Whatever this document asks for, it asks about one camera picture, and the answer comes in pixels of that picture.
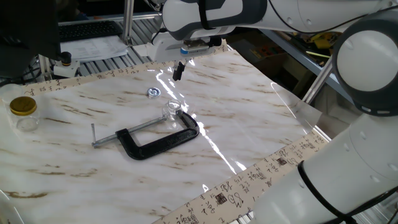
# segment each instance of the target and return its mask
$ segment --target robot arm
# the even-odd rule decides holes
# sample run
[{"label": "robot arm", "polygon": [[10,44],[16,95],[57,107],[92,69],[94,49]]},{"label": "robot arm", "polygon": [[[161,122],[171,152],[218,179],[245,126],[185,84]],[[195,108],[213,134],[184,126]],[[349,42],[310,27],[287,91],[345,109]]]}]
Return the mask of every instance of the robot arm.
[{"label": "robot arm", "polygon": [[[179,55],[184,57],[183,52],[211,52],[210,47],[197,50],[200,44],[193,43],[205,46],[209,36],[226,34],[237,26],[344,31],[335,44],[333,68],[364,114],[305,161],[302,169],[323,198],[347,214],[398,185],[398,7],[385,3],[389,2],[167,0],[162,13],[168,33],[156,38],[154,45],[169,39],[185,49]],[[265,192],[256,201],[254,214],[253,222],[258,224],[325,223],[336,218],[308,189],[298,170]]]},{"label": "robot arm", "polygon": [[[168,32],[154,34],[147,52],[158,62],[208,55],[214,52],[209,37],[235,27],[317,32],[373,12],[378,5],[368,0],[167,0],[162,17]],[[333,30],[344,31],[353,22]]]}]

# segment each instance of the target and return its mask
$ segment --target small glass jar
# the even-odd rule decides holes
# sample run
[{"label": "small glass jar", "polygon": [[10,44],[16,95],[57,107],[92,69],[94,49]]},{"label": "small glass jar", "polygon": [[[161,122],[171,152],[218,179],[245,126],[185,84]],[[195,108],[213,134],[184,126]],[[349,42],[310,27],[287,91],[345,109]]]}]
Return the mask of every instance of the small glass jar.
[{"label": "small glass jar", "polygon": [[162,114],[166,118],[166,121],[176,121],[182,115],[181,102],[178,100],[169,100],[162,108]]},{"label": "small glass jar", "polygon": [[11,101],[12,125],[22,131],[34,131],[39,127],[40,115],[36,101],[28,96],[21,96]]}]

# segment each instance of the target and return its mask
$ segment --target white marble table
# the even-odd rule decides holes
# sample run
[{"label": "white marble table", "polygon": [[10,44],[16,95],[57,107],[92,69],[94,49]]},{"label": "white marble table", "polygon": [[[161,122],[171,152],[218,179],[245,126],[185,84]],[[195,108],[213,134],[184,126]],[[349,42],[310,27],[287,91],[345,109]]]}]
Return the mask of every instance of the white marble table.
[{"label": "white marble table", "polygon": [[[13,132],[1,108],[0,190],[24,223],[152,223],[301,138],[320,116],[235,51],[191,61],[179,82],[171,71],[35,96],[42,122],[29,134]],[[148,99],[149,87],[161,97]],[[118,141],[91,147],[91,123],[100,139],[159,117],[172,98],[198,122],[194,140],[145,161]],[[178,129],[136,137],[145,144]]]}]

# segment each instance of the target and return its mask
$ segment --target gold jar lid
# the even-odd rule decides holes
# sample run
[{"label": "gold jar lid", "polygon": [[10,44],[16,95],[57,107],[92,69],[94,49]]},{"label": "gold jar lid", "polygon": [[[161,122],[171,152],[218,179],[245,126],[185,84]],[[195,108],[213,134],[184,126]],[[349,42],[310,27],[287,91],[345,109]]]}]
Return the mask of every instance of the gold jar lid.
[{"label": "gold jar lid", "polygon": [[37,109],[36,101],[29,96],[15,98],[10,103],[10,110],[18,116],[28,116]]}]

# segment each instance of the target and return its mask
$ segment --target metal nut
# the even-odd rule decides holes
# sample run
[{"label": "metal nut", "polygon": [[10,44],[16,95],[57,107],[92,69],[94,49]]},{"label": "metal nut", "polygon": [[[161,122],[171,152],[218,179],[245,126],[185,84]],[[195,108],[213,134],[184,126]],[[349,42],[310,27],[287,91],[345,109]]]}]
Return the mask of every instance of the metal nut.
[{"label": "metal nut", "polygon": [[160,89],[158,89],[156,87],[149,88],[147,91],[147,96],[150,99],[157,98],[160,96],[160,94],[161,94]]}]

